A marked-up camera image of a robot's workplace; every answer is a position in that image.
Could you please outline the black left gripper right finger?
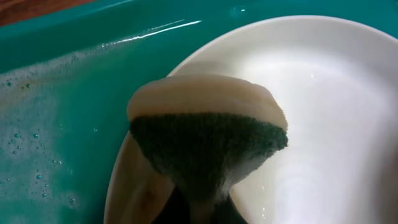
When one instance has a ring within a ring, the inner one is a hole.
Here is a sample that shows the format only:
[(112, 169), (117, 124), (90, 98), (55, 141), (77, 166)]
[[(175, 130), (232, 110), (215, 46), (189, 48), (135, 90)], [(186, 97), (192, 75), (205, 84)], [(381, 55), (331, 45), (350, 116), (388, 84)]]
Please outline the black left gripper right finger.
[(217, 207), (217, 224), (248, 224), (239, 213), (230, 195)]

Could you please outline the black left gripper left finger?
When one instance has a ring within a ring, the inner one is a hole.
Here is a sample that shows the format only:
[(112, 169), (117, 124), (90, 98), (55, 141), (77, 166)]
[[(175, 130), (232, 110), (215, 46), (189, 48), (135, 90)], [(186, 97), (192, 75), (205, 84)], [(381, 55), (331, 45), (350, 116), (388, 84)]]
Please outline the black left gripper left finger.
[(190, 207), (181, 191), (175, 187), (162, 211), (151, 224), (189, 224)]

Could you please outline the yellow sponge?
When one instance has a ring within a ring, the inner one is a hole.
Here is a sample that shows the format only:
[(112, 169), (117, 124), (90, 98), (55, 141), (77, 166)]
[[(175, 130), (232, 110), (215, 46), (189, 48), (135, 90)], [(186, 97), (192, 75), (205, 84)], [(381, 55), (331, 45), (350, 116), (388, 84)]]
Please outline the yellow sponge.
[(150, 82), (132, 95), (127, 117), (143, 156), (184, 195), (190, 223), (217, 223), (232, 186), (288, 145), (270, 91), (223, 75)]

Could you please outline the white plate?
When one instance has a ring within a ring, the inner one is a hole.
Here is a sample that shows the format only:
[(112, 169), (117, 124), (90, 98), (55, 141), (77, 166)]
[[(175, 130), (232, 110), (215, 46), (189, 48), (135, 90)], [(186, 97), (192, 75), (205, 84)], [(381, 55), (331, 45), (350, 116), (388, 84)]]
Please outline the white plate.
[(247, 223), (397, 222), (397, 39), (286, 16), (211, 41), (172, 70), (266, 87), (289, 145), (231, 188)]

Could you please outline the teal plastic tray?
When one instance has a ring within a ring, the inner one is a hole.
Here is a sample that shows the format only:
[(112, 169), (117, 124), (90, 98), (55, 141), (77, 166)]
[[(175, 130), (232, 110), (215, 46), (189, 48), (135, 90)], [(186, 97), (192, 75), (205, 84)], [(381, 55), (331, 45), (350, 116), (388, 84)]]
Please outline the teal plastic tray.
[(127, 103), (233, 30), (326, 16), (397, 39), (397, 2), (96, 1), (1, 28), (1, 222), (137, 223)]

